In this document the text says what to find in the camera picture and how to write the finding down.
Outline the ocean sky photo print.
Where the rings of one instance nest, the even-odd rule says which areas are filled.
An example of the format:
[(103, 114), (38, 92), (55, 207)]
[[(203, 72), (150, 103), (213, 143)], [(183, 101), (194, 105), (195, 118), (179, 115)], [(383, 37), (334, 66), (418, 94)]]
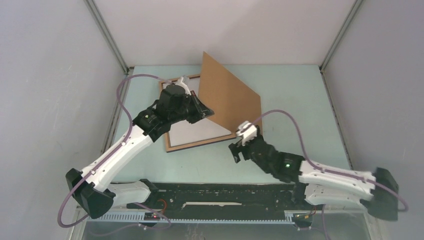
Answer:
[(170, 153), (231, 140), (235, 134), (205, 118), (194, 124), (186, 120), (174, 123), (163, 137), (165, 151)]

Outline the brown frame backing board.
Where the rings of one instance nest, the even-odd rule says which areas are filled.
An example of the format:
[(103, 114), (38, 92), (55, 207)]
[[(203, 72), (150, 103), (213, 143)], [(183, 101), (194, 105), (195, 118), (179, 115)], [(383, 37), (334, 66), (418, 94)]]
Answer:
[(262, 114), (261, 97), (205, 51), (198, 88), (200, 101), (214, 111), (208, 119), (234, 133)]

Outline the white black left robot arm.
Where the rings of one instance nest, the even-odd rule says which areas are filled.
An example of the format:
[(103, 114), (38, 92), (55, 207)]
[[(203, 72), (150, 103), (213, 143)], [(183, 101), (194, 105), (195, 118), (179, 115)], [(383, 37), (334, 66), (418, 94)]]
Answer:
[(138, 153), (168, 133), (181, 121), (195, 124), (214, 115), (183, 83), (169, 84), (159, 99), (130, 121), (127, 131), (111, 148), (90, 165), (70, 169), (65, 179), (71, 196), (92, 219), (112, 207), (133, 202), (153, 208), (158, 202), (156, 187), (147, 180), (113, 184), (112, 180)]

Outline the wooden picture frame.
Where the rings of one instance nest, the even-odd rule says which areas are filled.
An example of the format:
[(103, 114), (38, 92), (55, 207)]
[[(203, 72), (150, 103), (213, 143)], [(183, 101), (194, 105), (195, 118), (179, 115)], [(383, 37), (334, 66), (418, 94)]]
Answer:
[[(200, 86), (203, 80), (203, 74), (199, 73), (188, 75), (183, 83), (188, 86), (188, 90), (195, 93), (201, 103), (213, 110), (216, 115), (217, 109), (206, 104), (205, 100), (201, 98), (204, 97), (200, 94)], [(212, 119), (215, 115), (208, 116), (196, 123), (183, 120), (172, 124), (169, 132), (163, 135), (165, 151), (171, 153), (235, 139), (236, 134), (234, 132)]]

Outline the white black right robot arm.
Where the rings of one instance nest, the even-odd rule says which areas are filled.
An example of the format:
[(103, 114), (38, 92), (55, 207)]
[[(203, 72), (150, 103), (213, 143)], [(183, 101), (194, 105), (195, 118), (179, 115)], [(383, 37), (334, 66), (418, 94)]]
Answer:
[(231, 143), (228, 148), (236, 163), (250, 160), (280, 182), (294, 183), (290, 201), (297, 209), (309, 204), (360, 207), (377, 219), (398, 220), (399, 185), (385, 168), (350, 171), (308, 162), (301, 155), (276, 150), (261, 135), (245, 144), (241, 140)]

